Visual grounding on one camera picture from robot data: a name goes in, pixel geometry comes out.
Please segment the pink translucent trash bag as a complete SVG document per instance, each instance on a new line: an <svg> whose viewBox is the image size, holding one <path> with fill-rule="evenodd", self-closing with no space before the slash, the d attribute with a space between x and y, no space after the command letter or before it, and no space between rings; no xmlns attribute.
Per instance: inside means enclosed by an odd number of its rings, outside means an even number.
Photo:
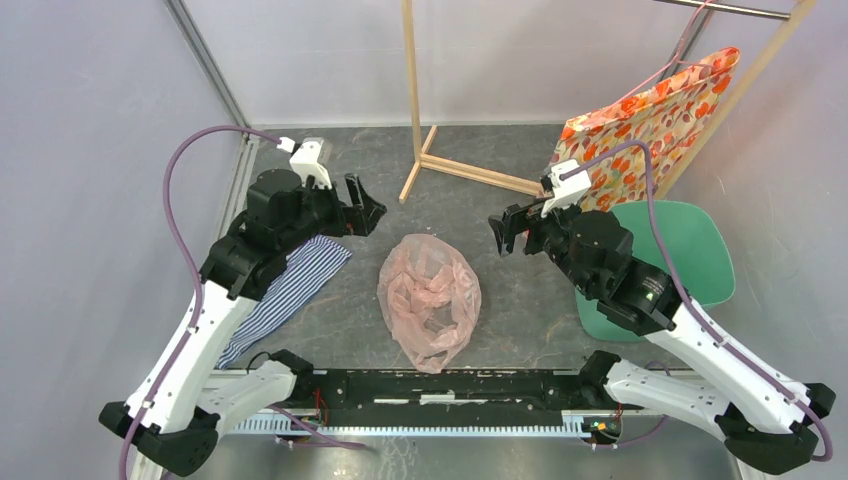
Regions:
<svg viewBox="0 0 848 480"><path fill-rule="evenodd" d="M413 367L437 374L470 342L482 289L457 249L433 235L409 234L380 269L377 299Z"/></svg>

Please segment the green plastic trash bin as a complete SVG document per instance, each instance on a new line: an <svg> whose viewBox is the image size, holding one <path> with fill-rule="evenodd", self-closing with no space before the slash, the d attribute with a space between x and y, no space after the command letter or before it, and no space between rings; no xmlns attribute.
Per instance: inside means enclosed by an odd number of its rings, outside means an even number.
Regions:
<svg viewBox="0 0 848 480"><path fill-rule="evenodd" d="M609 213L634 235L635 257L665 269L653 237L645 201L613 206ZM736 288L726 243L712 218L700 207L678 201L655 202L657 225L684 287L703 309L729 300Z"/></svg>

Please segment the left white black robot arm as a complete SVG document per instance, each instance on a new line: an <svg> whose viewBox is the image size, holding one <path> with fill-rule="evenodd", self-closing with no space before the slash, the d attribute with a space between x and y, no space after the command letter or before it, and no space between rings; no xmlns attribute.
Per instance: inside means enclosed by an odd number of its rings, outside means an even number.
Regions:
<svg viewBox="0 0 848 480"><path fill-rule="evenodd" d="M99 421L166 472L186 477L211 456L219 439L260 410L284 401L306 405L314 394L309 363L275 353L216 394L203 387L236 329L256 308L287 258L319 236L362 236L386 214L354 174L342 201L324 175L261 173L246 207L210 248L196 272L195 294L177 331L139 389L107 403Z"/></svg>

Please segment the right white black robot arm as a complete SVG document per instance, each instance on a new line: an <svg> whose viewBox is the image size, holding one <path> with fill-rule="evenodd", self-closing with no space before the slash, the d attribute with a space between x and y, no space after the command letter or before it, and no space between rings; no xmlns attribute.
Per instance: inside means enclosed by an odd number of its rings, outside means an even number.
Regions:
<svg viewBox="0 0 848 480"><path fill-rule="evenodd" d="M546 255L606 319L675 355L702 378L688 383L598 351L577 382L585 405L613 401L675 418L770 475L831 458L822 421L835 392L787 378L752 354L671 275L633 255L632 233L613 214L512 205L488 222L500 254L510 254L524 234L525 253Z"/></svg>

